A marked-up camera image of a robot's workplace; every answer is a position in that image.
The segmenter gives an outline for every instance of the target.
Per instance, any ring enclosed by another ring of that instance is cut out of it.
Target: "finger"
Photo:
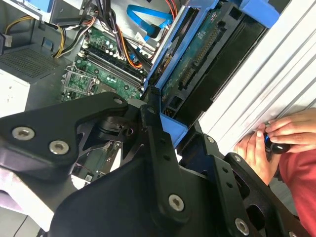
[[[270,138],[270,141],[279,144],[314,145],[316,144],[316,133],[296,133],[277,136]]]
[[[280,162],[280,158],[281,158],[281,155],[278,155],[278,154],[272,155],[271,162],[270,162],[270,171],[271,171],[271,175],[273,176],[277,171],[277,166],[278,166],[278,163]]]
[[[247,144],[248,144],[250,138],[251,138],[251,135],[246,135],[236,145],[238,155],[240,155],[244,159],[246,159],[246,156],[247,156]]]
[[[273,132],[269,132],[268,136],[271,138],[274,136],[284,136],[304,132],[316,133],[316,123],[314,121],[290,122]]]
[[[316,145],[293,145],[288,153],[300,153],[316,149]]]
[[[250,165],[253,166],[256,164],[256,159],[255,159],[255,151],[256,151],[256,137],[257,133],[255,132],[251,138],[249,139],[248,145],[247,145],[247,156],[246,156],[246,162]]]
[[[258,131],[264,132],[265,129],[266,129],[266,126],[263,123],[258,126]]]
[[[306,118],[305,115],[291,115],[288,117],[280,118],[279,120],[271,123],[270,126],[266,128],[266,132],[267,133],[273,132],[291,122],[302,122],[302,121],[308,121],[308,120],[309,119]]]
[[[266,150],[265,150],[265,141],[263,132],[261,130],[256,132],[256,148],[255,148],[255,163],[267,163]]]

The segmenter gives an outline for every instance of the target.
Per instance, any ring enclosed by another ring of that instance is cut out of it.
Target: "wire bundle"
[[[143,67],[146,71],[150,70],[151,63],[148,58],[146,58],[135,48],[133,48],[119,29],[116,21],[116,14],[111,9],[111,1],[96,0],[96,5],[98,8],[99,20],[101,22],[101,25],[105,30],[110,30],[114,34],[118,45],[118,53],[120,54],[120,56],[125,55],[129,64],[134,68],[139,69]],[[139,61],[138,64],[134,63],[133,60],[130,59],[130,53],[133,53],[136,56]]]
[[[21,18],[19,18],[19,19],[13,21],[12,23],[10,23],[10,24],[6,27],[4,34],[7,35],[7,34],[9,33],[9,30],[10,30],[10,29],[12,28],[12,26],[14,26],[15,24],[17,24],[17,23],[19,23],[19,22],[21,22],[21,21],[30,20],[30,19],[32,19],[32,16],[22,16]]]
[[[72,42],[72,44],[69,45],[67,48],[63,49],[59,55],[56,55],[56,58],[60,58],[61,56],[65,55],[66,53],[71,52],[75,48],[75,46],[80,42],[82,36],[84,36],[84,34],[92,27],[95,20],[96,20],[96,18],[93,17],[85,28],[80,29],[78,31],[74,41]]]

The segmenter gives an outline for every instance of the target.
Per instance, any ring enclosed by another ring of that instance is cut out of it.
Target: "ventilation grille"
[[[4,54],[0,56],[0,62],[31,78],[36,78],[59,66],[51,58],[45,57],[30,48]]]

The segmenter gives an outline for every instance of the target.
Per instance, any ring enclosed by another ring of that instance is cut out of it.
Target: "black metal bracket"
[[[39,179],[66,179],[94,125],[127,109],[123,98],[109,92],[1,118],[0,165]]]

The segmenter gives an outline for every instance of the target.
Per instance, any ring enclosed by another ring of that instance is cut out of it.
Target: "blue plastic latch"
[[[267,0],[243,0],[239,8],[267,28],[272,27],[280,17]]]
[[[26,0],[34,7],[44,12],[50,12],[54,0]]]
[[[187,134],[188,128],[184,124],[162,113],[160,113],[160,120],[163,130],[171,136],[173,147],[176,147]]]

